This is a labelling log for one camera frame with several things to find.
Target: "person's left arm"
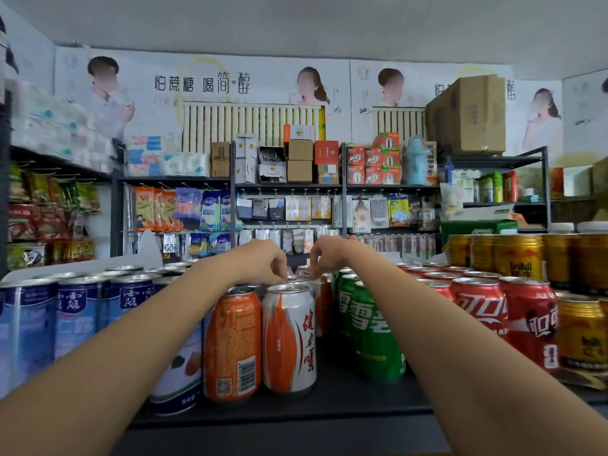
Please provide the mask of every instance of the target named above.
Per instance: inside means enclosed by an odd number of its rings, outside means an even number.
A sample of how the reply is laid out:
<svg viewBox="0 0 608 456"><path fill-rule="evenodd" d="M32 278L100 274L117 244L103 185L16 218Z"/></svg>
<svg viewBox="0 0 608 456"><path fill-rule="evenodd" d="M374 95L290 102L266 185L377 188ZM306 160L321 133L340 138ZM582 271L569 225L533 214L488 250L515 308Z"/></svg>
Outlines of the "person's left arm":
<svg viewBox="0 0 608 456"><path fill-rule="evenodd" d="M271 240L252 240L200 260L2 400L3 453L108 454L171 359L224 292L242 283L284 283L286 269L285 254Z"/></svg>

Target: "small brown box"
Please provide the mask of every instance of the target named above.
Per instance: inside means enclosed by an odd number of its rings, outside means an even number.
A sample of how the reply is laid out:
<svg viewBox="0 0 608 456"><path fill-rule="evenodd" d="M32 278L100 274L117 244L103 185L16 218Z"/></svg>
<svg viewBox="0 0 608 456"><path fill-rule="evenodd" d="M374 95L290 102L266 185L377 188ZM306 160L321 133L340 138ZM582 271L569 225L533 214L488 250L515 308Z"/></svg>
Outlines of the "small brown box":
<svg viewBox="0 0 608 456"><path fill-rule="evenodd" d="M312 160L288 160L287 182L312 182L313 161Z"/></svg>
<svg viewBox="0 0 608 456"><path fill-rule="evenodd" d="M287 160L313 160L314 142L309 139L292 139L287 145Z"/></svg>
<svg viewBox="0 0 608 456"><path fill-rule="evenodd" d="M230 177L230 143L211 143L211 177Z"/></svg>

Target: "purple package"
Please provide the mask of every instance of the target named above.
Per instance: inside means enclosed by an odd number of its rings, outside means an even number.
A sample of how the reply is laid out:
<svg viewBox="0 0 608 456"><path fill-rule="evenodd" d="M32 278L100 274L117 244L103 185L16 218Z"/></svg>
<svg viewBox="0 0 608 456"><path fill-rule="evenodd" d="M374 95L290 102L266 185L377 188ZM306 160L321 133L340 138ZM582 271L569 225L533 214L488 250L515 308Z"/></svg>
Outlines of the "purple package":
<svg viewBox="0 0 608 456"><path fill-rule="evenodd" d="M202 192L195 188L178 187L175 189L175 219L201 220Z"/></svg>

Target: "person's right arm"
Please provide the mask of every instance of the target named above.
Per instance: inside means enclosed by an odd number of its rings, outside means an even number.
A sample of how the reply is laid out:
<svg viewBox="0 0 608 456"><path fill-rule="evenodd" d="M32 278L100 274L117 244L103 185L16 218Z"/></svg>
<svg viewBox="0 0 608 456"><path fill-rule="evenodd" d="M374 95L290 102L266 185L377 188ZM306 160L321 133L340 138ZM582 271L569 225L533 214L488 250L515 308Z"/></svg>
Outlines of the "person's right arm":
<svg viewBox="0 0 608 456"><path fill-rule="evenodd" d="M600 414L467 312L368 245L320 237L310 262L311 279L345 266L357 273L456 454L608 453L608 421Z"/></svg>

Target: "brown box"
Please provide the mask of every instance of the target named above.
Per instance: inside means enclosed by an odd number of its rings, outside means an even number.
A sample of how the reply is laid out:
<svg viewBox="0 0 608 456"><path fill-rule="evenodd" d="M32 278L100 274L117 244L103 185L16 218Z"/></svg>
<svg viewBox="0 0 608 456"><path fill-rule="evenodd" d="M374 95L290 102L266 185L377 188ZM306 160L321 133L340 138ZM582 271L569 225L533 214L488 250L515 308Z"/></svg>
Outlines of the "brown box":
<svg viewBox="0 0 608 456"><path fill-rule="evenodd" d="M312 182L312 181L313 181L313 161L312 160L288 160L287 161L287 182Z"/></svg>
<svg viewBox="0 0 608 456"><path fill-rule="evenodd" d="M211 143L211 177L230 177L230 143Z"/></svg>
<svg viewBox="0 0 608 456"><path fill-rule="evenodd" d="M454 155L505 151L505 79L459 78L426 106L427 138Z"/></svg>
<svg viewBox="0 0 608 456"><path fill-rule="evenodd" d="M312 161L313 154L314 142L309 139L292 139L287 145L287 160Z"/></svg>
<svg viewBox="0 0 608 456"><path fill-rule="evenodd" d="M339 184L338 165L322 164L317 165L317 178L320 184Z"/></svg>

